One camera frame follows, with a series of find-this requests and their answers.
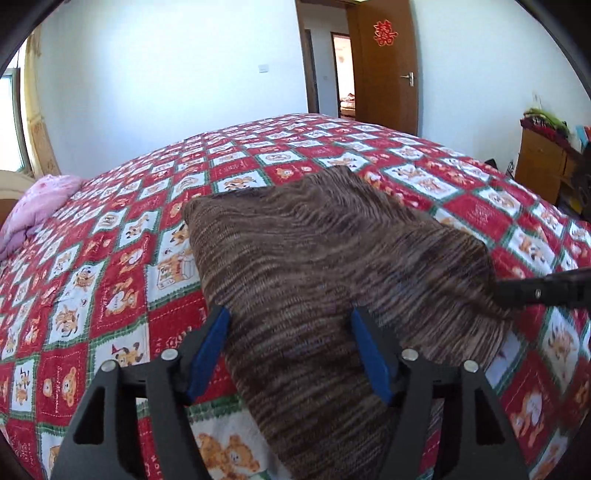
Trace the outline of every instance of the metal rivet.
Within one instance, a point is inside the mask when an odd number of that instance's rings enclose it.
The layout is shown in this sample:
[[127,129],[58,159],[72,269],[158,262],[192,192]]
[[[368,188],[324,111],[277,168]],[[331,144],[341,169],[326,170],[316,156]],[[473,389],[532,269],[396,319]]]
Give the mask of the metal rivet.
[[466,360],[464,362],[464,369],[471,374],[478,372],[478,364],[474,360]]
[[402,358],[409,362],[414,362],[418,358],[418,352],[412,348],[407,348],[402,351]]
[[162,352],[160,357],[162,357],[162,360],[170,362],[178,357],[178,350],[175,350],[174,348],[167,348],[164,352]]
[[100,366],[103,372],[112,372],[115,368],[117,368],[117,362],[115,360],[107,360]]

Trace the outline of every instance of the curtain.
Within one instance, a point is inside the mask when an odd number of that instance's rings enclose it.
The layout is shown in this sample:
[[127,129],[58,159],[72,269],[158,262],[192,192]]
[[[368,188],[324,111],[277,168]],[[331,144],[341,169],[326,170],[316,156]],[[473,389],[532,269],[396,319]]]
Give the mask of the curtain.
[[51,147],[47,126],[41,114],[37,93],[37,59],[41,56],[41,26],[37,27],[27,39],[24,65],[24,100],[27,114],[30,160],[35,178],[43,175],[60,175],[56,156]]

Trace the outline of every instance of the door handle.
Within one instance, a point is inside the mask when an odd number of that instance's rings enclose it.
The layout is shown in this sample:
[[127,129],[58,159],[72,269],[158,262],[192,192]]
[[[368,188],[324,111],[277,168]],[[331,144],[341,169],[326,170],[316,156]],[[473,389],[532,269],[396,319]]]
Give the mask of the door handle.
[[414,87],[414,72],[411,72],[408,75],[402,75],[400,78],[408,79],[410,86]]

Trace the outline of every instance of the bedspread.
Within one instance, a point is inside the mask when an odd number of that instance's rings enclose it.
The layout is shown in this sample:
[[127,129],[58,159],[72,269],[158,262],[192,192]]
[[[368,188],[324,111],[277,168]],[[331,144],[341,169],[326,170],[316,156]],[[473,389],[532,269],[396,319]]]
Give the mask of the bedspread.
[[[290,115],[143,155],[86,183],[0,265],[0,430],[35,478],[48,478],[103,361],[147,362],[204,322],[183,205],[197,195],[281,184],[335,165],[479,238],[498,277],[591,264],[586,223],[487,165],[375,125]],[[587,412],[590,333],[586,312],[529,308],[486,373],[532,479],[557,463]],[[224,453],[210,459],[214,478],[288,478],[223,359],[187,415],[198,444]],[[161,478],[146,402],[138,402],[138,418],[148,477]],[[424,478],[437,441],[437,434],[428,440]]]

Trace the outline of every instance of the pink blanket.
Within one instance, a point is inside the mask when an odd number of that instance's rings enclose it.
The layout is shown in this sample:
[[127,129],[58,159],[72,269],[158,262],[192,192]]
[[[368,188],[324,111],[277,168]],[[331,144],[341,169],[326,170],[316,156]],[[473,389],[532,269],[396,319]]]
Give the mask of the pink blanket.
[[20,248],[45,220],[80,189],[83,181],[72,175],[47,175],[35,182],[15,205],[0,230],[0,261]]

